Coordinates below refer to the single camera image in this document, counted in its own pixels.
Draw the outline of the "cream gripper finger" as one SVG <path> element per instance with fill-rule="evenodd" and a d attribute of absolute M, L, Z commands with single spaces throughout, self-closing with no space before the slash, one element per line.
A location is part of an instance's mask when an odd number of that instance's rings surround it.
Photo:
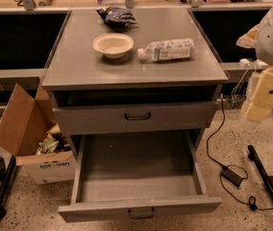
<path fill-rule="evenodd" d="M 261 123 L 273 109 L 273 67 L 263 70 L 256 84 L 253 84 L 253 80 L 249 84 L 252 95 L 247 98 L 243 118 L 249 122 Z"/>
<path fill-rule="evenodd" d="M 247 33 L 245 33 L 243 36 L 239 37 L 236 41 L 236 45 L 242 48 L 250 49 L 255 48 L 257 46 L 257 34 L 259 30 L 260 25 L 257 24 L 253 28 L 251 28 Z"/>

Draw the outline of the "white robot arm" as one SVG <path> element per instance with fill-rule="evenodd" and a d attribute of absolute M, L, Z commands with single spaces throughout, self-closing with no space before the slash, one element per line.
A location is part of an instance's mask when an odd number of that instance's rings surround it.
<path fill-rule="evenodd" d="M 257 59 L 267 64 L 267 69 L 250 77 L 241 111 L 246 123 L 260 124 L 273 109 L 273 7 L 236 45 L 254 48 Z"/>

